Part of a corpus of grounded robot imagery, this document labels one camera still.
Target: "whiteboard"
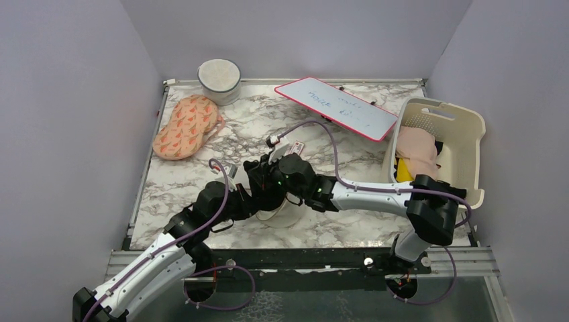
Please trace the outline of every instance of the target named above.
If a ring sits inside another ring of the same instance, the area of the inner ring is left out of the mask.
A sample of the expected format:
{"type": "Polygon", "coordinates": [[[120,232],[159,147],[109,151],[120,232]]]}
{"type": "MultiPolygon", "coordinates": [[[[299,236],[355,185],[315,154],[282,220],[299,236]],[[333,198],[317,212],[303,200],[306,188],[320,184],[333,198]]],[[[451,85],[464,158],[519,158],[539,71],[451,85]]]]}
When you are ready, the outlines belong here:
{"type": "Polygon", "coordinates": [[[274,91],[375,142],[383,140],[397,122],[395,114],[313,77],[274,91]]]}

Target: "round container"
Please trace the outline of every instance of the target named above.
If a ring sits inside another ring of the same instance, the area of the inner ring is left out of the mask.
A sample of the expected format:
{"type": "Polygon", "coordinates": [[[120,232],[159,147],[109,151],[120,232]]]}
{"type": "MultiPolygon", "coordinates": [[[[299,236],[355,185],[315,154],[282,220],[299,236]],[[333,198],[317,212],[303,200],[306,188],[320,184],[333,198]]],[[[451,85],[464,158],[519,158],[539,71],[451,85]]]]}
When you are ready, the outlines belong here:
{"type": "MultiPolygon", "coordinates": [[[[289,195],[289,198],[297,202],[296,197],[289,195]]],[[[286,228],[296,224],[307,210],[306,206],[299,207],[285,200],[274,211],[258,211],[256,217],[269,227],[286,228]]]]}
{"type": "Polygon", "coordinates": [[[197,69],[197,79],[203,86],[203,96],[219,106],[237,101],[241,93],[241,71],[232,61],[212,59],[197,69]]]}

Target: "pink cloth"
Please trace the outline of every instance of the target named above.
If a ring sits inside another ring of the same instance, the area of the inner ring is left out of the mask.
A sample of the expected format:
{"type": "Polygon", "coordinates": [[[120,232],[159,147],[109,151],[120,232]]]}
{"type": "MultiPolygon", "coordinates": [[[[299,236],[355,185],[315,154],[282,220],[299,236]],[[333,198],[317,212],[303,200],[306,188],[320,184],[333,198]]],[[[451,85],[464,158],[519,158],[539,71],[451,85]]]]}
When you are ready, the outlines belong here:
{"type": "Polygon", "coordinates": [[[437,180],[435,137],[418,127],[402,126],[397,136],[395,154],[403,158],[413,178],[426,174],[437,180]]]}

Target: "yellow cloth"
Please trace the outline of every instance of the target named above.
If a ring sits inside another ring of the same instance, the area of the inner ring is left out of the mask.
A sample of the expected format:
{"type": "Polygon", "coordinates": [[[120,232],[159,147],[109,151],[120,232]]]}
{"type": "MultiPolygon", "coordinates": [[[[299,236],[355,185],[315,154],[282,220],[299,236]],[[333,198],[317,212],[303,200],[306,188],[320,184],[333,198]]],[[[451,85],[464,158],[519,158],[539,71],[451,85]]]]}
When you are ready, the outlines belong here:
{"type": "Polygon", "coordinates": [[[397,180],[397,182],[413,181],[413,177],[409,173],[409,170],[407,170],[407,165],[405,164],[405,161],[403,161],[403,159],[399,159],[399,161],[397,161],[396,159],[396,162],[397,162],[397,177],[395,177],[395,180],[397,180]]]}

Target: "screw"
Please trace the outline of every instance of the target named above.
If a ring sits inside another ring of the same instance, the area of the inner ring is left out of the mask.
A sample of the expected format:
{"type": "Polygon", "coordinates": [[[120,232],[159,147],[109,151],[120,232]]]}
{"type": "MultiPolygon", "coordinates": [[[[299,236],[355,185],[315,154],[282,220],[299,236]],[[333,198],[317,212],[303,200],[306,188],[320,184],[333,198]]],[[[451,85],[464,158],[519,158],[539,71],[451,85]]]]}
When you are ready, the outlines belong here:
{"type": "Polygon", "coordinates": [[[431,267],[431,258],[423,257],[421,259],[421,264],[423,264],[425,267],[431,267]]]}
{"type": "Polygon", "coordinates": [[[364,260],[364,265],[365,265],[367,268],[372,268],[372,267],[373,267],[373,259],[370,258],[370,257],[367,257],[367,258],[364,260]]]}
{"type": "Polygon", "coordinates": [[[225,262],[225,265],[227,265],[227,266],[235,266],[236,264],[237,263],[235,263],[235,261],[232,260],[231,258],[225,262]]]}

